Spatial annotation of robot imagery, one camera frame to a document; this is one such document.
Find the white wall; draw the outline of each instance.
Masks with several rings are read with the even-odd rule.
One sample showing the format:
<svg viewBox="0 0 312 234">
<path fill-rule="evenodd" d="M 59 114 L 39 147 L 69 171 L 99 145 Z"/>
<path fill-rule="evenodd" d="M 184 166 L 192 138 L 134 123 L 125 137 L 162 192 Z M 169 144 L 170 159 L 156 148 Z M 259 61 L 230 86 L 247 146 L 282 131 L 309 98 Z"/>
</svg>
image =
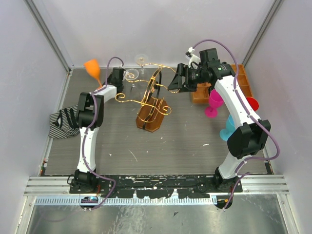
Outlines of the white wall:
<svg viewBox="0 0 312 234">
<path fill-rule="evenodd" d="M 146 54 L 149 62 L 176 66 L 185 62 L 190 46 L 207 38 L 229 46 L 242 62 L 273 0 L 34 2 L 69 64 L 82 67 L 97 58 L 104 67 L 112 56 L 133 66 L 138 54 Z M 225 50 L 218 54 L 231 61 Z"/>
<path fill-rule="evenodd" d="M 22 0 L 0 7 L 0 233 L 17 225 L 36 176 L 66 71 Z"/>
<path fill-rule="evenodd" d="M 259 113 L 280 144 L 272 163 L 285 175 L 305 233 L 312 230 L 311 12 L 311 1 L 284 1 L 246 68 Z M 275 155 L 272 142 L 267 146 Z"/>
</svg>

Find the gray floor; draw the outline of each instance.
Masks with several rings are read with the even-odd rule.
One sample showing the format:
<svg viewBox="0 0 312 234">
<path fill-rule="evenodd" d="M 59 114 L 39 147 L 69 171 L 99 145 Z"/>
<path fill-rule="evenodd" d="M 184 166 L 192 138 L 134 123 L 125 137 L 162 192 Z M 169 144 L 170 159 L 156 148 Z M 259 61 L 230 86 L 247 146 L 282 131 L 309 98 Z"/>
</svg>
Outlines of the gray floor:
<svg viewBox="0 0 312 234">
<path fill-rule="evenodd" d="M 27 233 L 286 234 L 287 230 L 276 195 L 236 195 L 225 212 L 214 205 L 103 206 L 92 212 L 77 206 L 36 205 Z"/>
<path fill-rule="evenodd" d="M 174 73 L 169 69 L 162 72 L 162 83 L 168 85 Z M 126 81 L 124 85 L 128 97 L 131 85 Z M 97 87 L 98 83 L 83 69 L 74 70 L 63 106 L 77 104 L 81 92 L 90 92 Z M 137 84 L 137 87 L 143 92 L 146 83 Z M 217 118 L 209 119 L 204 115 L 208 105 L 192 104 L 188 93 L 172 94 L 162 89 L 160 97 L 165 97 L 172 113 L 165 116 L 160 129 L 154 133 L 136 127 L 138 104 L 118 103 L 114 99 L 105 104 L 104 122 L 97 136 L 98 173 L 213 174 L 223 162 L 228 149 L 219 132 L 229 116 L 226 106 L 219 109 Z M 72 174 L 77 167 L 79 146 L 79 136 L 54 139 L 45 174 Z M 241 171 L 266 173 L 262 161 L 249 161 Z"/>
</svg>

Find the black and white striped towel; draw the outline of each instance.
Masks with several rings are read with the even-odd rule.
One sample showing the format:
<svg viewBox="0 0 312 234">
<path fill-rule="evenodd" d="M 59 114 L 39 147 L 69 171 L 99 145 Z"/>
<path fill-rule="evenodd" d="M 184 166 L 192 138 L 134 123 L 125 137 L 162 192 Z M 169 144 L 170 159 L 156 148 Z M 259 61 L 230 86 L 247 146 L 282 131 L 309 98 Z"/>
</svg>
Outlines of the black and white striped towel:
<svg viewBox="0 0 312 234">
<path fill-rule="evenodd" d="M 79 134 L 79 126 L 76 122 L 77 106 L 64 108 L 50 115 L 49 137 L 65 139 Z"/>
</svg>

